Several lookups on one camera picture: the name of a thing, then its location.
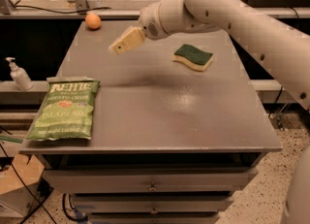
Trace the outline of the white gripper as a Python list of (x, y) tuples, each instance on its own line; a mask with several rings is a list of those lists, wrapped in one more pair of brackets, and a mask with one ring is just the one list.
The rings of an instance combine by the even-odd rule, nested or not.
[(161, 40), (168, 37), (162, 27), (159, 11), (161, 3), (153, 3), (139, 11), (139, 27), (130, 26), (109, 47), (111, 54), (121, 54), (141, 46), (145, 37), (150, 40)]

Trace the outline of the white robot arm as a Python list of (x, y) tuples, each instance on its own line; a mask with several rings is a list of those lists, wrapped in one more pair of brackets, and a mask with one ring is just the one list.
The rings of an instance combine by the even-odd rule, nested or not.
[(121, 54), (174, 33), (213, 27), (233, 37), (305, 109), (310, 109), (310, 36), (240, 0), (162, 0), (139, 11), (108, 50)]

